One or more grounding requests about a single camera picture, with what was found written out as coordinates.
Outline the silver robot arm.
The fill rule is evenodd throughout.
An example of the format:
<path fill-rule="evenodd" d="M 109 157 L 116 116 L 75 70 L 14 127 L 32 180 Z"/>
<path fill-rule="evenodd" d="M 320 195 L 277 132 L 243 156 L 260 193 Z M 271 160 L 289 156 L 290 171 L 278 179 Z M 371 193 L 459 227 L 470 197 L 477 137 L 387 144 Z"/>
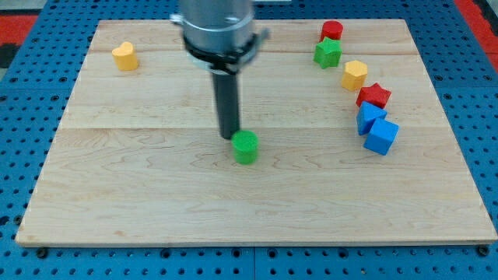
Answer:
<path fill-rule="evenodd" d="M 184 49 L 199 68 L 236 75 L 258 55 L 270 30 L 255 29 L 251 0 L 179 0 L 170 21 L 181 28 Z"/>

